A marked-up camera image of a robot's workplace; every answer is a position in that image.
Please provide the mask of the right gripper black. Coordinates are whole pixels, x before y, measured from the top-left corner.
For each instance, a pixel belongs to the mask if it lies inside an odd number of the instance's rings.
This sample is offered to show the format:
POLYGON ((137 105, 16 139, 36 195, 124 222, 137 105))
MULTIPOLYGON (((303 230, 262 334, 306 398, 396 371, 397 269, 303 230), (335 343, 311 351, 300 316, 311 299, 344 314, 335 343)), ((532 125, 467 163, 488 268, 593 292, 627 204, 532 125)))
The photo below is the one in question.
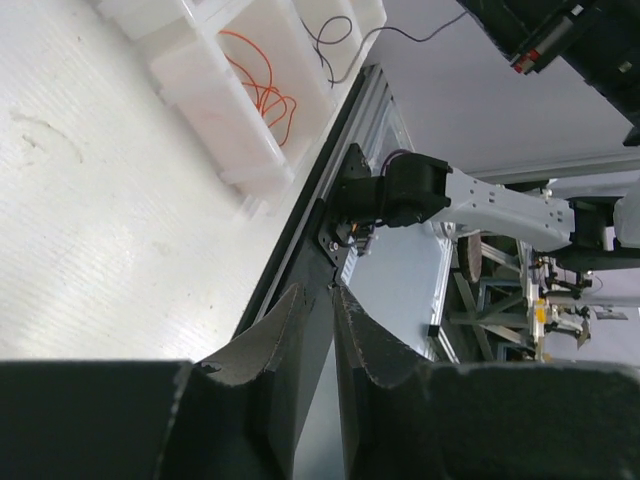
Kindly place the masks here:
POLYGON ((566 61, 632 129, 639 145, 639 3, 637 1, 461 1, 510 66, 539 73, 566 61))

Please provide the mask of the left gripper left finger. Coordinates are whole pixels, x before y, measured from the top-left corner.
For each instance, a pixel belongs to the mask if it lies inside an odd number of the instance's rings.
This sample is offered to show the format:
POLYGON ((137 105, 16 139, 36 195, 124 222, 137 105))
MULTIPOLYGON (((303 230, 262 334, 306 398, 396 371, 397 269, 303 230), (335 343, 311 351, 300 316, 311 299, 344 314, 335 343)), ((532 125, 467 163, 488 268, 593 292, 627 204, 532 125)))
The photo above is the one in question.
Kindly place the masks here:
POLYGON ((5 479, 287 479, 306 293, 200 363, 5 361, 5 479))

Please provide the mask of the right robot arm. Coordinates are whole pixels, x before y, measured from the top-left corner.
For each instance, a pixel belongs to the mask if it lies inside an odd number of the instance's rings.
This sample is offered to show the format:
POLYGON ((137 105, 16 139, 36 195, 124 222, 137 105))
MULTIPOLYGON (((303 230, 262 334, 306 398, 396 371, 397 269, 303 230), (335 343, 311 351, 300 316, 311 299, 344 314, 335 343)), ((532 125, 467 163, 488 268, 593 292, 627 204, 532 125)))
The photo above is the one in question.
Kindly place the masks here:
MULTIPOLYGON (((466 1, 512 68, 526 75, 564 59, 629 122, 639 120, 635 1, 466 1)), ((404 152, 379 175, 341 180, 332 208, 349 225, 449 222, 521 240, 575 272, 639 264, 639 193, 544 199, 482 182, 447 162, 404 152)))

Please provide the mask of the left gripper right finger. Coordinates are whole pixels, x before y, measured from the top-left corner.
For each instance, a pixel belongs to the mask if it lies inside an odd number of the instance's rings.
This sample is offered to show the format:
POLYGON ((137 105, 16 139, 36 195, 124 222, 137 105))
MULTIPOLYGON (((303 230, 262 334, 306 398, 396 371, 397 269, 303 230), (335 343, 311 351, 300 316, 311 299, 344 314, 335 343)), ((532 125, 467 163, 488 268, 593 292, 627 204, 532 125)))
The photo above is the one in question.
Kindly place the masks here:
POLYGON ((635 479, 639 372, 600 363, 434 363, 333 294, 350 479, 635 479))

